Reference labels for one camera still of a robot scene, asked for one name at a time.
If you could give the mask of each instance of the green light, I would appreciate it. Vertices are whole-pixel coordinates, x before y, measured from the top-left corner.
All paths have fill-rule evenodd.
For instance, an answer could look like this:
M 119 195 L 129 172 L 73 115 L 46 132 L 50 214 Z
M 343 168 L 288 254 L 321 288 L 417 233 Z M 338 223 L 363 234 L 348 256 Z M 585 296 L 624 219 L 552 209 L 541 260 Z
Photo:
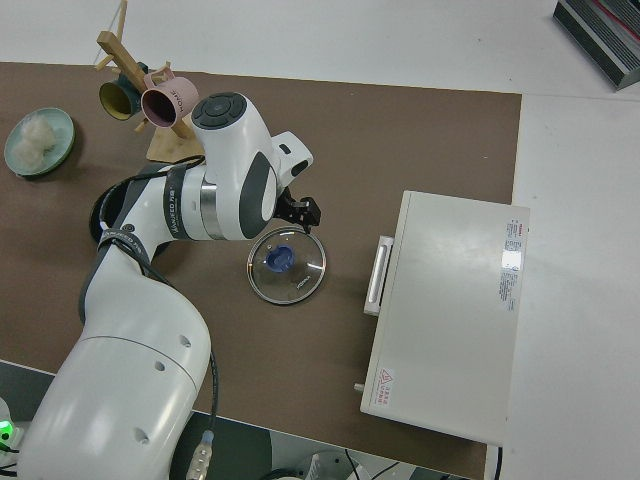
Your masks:
M 13 434 L 13 425 L 9 420 L 0 421 L 0 438 L 9 438 Z

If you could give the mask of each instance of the pink mug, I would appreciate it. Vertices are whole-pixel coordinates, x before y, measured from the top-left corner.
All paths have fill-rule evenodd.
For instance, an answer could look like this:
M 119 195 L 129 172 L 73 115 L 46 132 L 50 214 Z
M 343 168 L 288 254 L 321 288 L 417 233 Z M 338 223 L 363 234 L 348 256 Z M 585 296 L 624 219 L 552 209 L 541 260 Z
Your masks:
M 158 85 L 152 76 L 165 72 L 168 79 Z M 173 127 L 188 115 L 198 103 L 196 86 L 184 77 L 176 77 L 169 67 L 163 67 L 144 76 L 147 90 L 142 94 L 142 111 L 158 127 Z

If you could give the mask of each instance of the black circular button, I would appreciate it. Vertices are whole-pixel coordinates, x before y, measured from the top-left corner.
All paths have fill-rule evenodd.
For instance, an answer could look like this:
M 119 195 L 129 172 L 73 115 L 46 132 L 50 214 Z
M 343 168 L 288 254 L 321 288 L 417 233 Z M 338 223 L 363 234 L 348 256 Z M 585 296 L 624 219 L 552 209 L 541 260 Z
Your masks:
M 247 100 L 239 93 L 210 95 L 193 109 L 193 125 L 204 130 L 225 128 L 238 121 L 247 110 Z
M 212 117 L 219 117 L 224 115 L 231 108 L 231 102 L 226 97 L 214 97 L 208 101 L 204 106 L 204 111 Z

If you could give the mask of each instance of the cotton ball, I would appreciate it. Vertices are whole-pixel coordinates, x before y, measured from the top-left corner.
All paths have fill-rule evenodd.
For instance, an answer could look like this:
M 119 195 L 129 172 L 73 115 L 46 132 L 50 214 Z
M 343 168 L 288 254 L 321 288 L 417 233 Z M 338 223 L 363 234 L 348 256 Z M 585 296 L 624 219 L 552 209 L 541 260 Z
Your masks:
M 53 128 L 43 116 L 33 115 L 22 124 L 20 134 L 12 153 L 22 168 L 35 173 L 44 167 L 44 152 L 56 144 Z
M 42 115 L 33 115 L 22 124 L 22 138 L 34 146 L 49 150 L 56 144 L 53 128 Z
M 44 150 L 24 139 L 13 147 L 13 156 L 27 172 L 37 172 L 44 167 Z

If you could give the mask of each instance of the red warning triangle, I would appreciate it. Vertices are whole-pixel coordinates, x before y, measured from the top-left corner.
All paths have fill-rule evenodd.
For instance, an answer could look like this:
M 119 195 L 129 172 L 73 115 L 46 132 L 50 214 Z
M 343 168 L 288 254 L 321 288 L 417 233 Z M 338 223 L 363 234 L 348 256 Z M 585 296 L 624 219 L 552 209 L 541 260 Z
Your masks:
M 384 368 L 380 371 L 380 383 L 387 383 L 393 380 L 393 377 Z

